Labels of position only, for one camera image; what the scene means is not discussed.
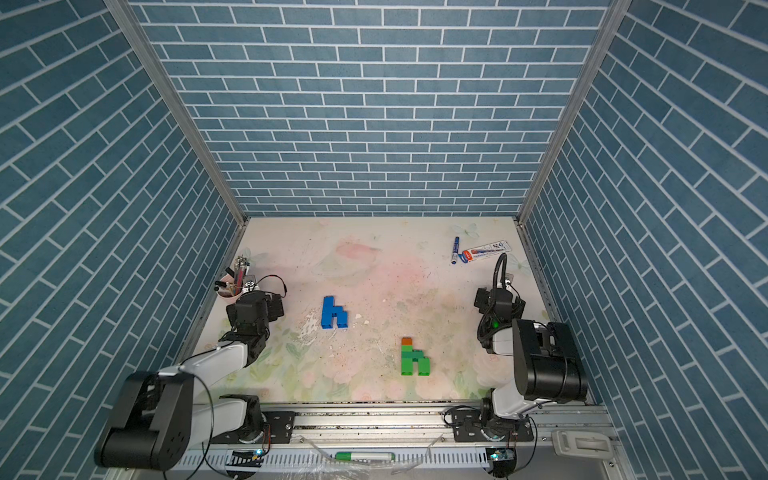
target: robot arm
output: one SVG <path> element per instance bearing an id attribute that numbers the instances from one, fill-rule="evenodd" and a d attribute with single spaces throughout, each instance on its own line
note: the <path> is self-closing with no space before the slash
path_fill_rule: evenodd
<path id="1" fill-rule="evenodd" d="M 514 362 L 514 380 L 493 391 L 485 418 L 519 420 L 545 402 L 586 399 L 586 373 L 571 329 L 564 323 L 523 320 L 525 301 L 513 293 L 517 291 L 506 280 L 506 267 L 502 253 L 490 291 L 481 288 L 475 296 L 483 314 L 478 341 L 488 353 L 512 356 Z"/>
<path id="2" fill-rule="evenodd" d="M 214 349 L 158 372 L 128 376 L 97 444 L 96 464 L 165 471 L 176 465 L 189 444 L 212 436 L 234 432 L 241 442 L 261 438 L 258 397 L 227 396 L 215 405 L 208 398 L 200 405 L 193 403 L 208 386 L 253 363 L 269 338 L 269 322 L 282 315 L 279 296 L 245 292 L 227 306 L 232 330 Z"/>

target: toy brick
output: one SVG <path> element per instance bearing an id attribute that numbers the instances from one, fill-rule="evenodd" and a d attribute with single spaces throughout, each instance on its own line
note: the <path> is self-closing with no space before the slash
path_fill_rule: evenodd
<path id="1" fill-rule="evenodd" d="M 323 298 L 323 314 L 320 317 L 320 326 L 324 329 L 333 328 L 333 297 Z"/>
<path id="2" fill-rule="evenodd" d="M 429 359 L 426 357 L 419 359 L 419 375 L 429 375 Z"/>
<path id="3" fill-rule="evenodd" d="M 413 360 L 402 359 L 402 362 L 400 363 L 400 373 L 401 375 L 413 375 Z"/>
<path id="4" fill-rule="evenodd" d="M 341 311 L 341 313 L 336 314 L 336 327 L 340 329 L 345 329 L 347 327 L 347 313 L 345 311 Z"/>

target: black mounting plate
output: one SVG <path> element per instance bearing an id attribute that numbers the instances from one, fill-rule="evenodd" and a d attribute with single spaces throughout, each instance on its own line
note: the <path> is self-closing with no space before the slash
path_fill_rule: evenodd
<path id="1" fill-rule="evenodd" d="M 270 436 L 272 437 L 272 443 L 289 443 L 291 435 L 293 434 L 293 419 L 296 418 L 295 412 L 261 412 L 266 419 L 264 430 L 266 426 L 269 426 Z M 210 440 L 211 445 L 222 445 L 225 443 L 242 445 L 243 448 L 248 446 L 261 445 L 261 439 L 256 440 L 254 443 L 240 443 L 237 439 L 236 431 L 225 432 L 220 435 L 216 435 Z"/>
<path id="2" fill-rule="evenodd" d="M 497 435 L 498 439 L 492 439 L 493 433 L 483 433 L 483 429 L 480 426 L 480 412 L 475 410 L 458 410 L 456 413 L 452 413 L 451 422 L 461 422 L 461 425 L 453 427 L 453 439 L 457 443 L 466 442 L 506 442 L 507 437 L 511 442 L 517 439 L 518 442 L 533 442 L 533 431 L 531 430 L 531 424 L 525 426 L 525 420 L 505 420 L 505 423 L 509 423 L 510 428 L 505 429 L 504 435 Z"/>

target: pen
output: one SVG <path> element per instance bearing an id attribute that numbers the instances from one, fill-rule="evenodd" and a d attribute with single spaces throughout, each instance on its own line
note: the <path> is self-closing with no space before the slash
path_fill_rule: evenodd
<path id="1" fill-rule="evenodd" d="M 456 265 L 456 260 L 458 260 L 458 237 L 456 237 L 456 240 L 453 240 L 453 253 L 451 254 L 451 265 Z"/>
<path id="2" fill-rule="evenodd" d="M 395 460 L 394 453 L 384 452 L 337 452 L 336 460 L 382 460 L 390 462 Z"/>

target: blue marker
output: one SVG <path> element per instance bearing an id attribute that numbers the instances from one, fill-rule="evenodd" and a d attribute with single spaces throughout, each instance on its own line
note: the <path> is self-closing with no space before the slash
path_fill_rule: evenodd
<path id="1" fill-rule="evenodd" d="M 451 255 L 451 265 L 456 265 L 456 260 L 458 260 L 458 237 L 456 237 L 456 240 L 453 240 L 453 254 Z"/>

